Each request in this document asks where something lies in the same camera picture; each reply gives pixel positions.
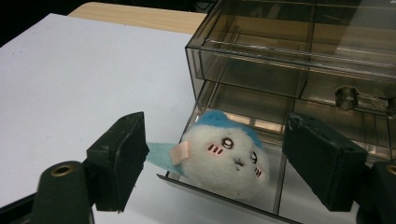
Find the clear plastic drawer unit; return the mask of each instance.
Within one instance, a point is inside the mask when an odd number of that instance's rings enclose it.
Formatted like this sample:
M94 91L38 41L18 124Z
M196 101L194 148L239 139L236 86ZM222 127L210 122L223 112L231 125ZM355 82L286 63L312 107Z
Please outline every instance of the clear plastic drawer unit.
M168 173L183 189L276 223L354 223L332 213L282 155L290 112L319 119L365 148L396 159L396 2L220 0L186 47L196 106L245 123L269 152L269 189L255 203L229 200Z

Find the plush toy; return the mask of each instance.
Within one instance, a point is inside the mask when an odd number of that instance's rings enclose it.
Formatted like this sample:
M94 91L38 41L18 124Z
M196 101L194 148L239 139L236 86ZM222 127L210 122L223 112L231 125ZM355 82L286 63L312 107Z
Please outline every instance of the plush toy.
M163 157L150 155L156 145L148 146L148 160L160 165L156 160ZM261 141L252 129L221 111L204 113L180 144L164 147L159 150L169 154L160 166L185 176L199 188L231 199L251 199L265 190L269 163Z

